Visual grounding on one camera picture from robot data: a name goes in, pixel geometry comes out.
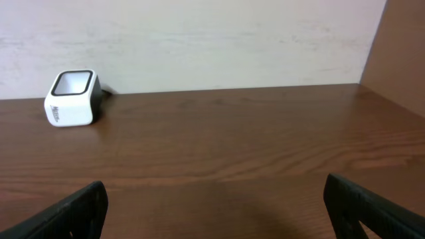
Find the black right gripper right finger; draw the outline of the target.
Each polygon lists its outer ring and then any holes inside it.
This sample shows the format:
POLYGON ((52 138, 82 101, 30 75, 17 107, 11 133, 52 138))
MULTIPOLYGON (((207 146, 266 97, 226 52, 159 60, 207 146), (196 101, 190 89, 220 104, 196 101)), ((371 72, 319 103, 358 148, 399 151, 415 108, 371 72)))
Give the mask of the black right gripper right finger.
POLYGON ((323 199, 335 236, 367 238, 362 225, 381 238, 424 239, 424 217, 336 174, 329 174, 323 199))

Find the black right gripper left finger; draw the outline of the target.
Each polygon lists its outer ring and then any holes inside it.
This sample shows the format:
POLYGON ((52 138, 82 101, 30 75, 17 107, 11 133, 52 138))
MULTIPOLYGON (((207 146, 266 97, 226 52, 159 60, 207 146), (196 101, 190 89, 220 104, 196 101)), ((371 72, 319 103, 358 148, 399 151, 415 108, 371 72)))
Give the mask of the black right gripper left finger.
POLYGON ((108 210, 108 196, 101 181, 94 181, 42 212, 1 232, 4 239, 96 238, 108 210))

